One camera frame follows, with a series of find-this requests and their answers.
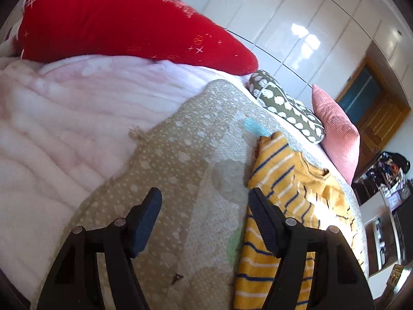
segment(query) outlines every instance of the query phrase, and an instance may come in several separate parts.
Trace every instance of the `shelf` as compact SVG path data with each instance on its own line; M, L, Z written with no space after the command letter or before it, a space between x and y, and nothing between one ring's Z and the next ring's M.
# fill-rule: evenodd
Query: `shelf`
M382 264L382 259L380 255L380 242L377 236L377 227L376 227L375 221L376 219L373 220L372 226L373 226L373 234L374 234L374 243L376 245L377 266L378 266L378 270L380 271L383 268L383 264Z

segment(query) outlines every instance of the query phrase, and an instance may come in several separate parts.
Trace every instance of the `bedspread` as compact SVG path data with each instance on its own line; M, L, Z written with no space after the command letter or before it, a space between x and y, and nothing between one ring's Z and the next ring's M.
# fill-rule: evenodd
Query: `bedspread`
M61 242L77 224L93 229L125 216L158 187L160 215L145 251L133 260L150 307L230 309L257 138L278 130L285 131L238 88L211 82L171 118L139 135L125 173L81 204ZM363 226L356 224L362 243ZM104 272L102 256L99 265ZM106 309L114 309L107 274L100 278Z
M137 57L45 66L0 58L0 267L26 298L47 274L74 212L122 172L140 133L218 78Z

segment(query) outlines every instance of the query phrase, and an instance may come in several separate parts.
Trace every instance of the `green pillow with white pattern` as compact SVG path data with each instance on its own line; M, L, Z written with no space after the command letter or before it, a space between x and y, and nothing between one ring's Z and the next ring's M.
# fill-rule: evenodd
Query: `green pillow with white pattern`
M269 73L255 72L249 79L249 91L263 108L292 124L311 143L319 144L325 137L324 126L315 114L301 101L287 95Z

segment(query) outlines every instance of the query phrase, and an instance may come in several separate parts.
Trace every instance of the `yellow striped shirt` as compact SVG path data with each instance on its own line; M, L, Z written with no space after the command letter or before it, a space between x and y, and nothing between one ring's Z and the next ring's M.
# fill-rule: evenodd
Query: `yellow striped shirt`
M354 216L337 181L326 169L319 169L294 152L286 137L274 133L261 137L258 156L248 188L260 188L270 203L286 217L294 217L306 227L340 228L354 252L361 244L354 241ZM307 253L301 291L296 309L307 307L314 268L314 253ZM268 295L280 259L265 248L251 210L248 208L244 247L235 282L234 309L261 309Z

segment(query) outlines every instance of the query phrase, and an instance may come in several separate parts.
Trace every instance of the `wooden door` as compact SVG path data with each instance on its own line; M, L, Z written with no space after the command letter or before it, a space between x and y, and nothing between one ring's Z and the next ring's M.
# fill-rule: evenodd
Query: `wooden door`
M370 165L376 154L381 153L410 111L409 106L386 93L375 102L371 112L356 124L360 133L357 174Z

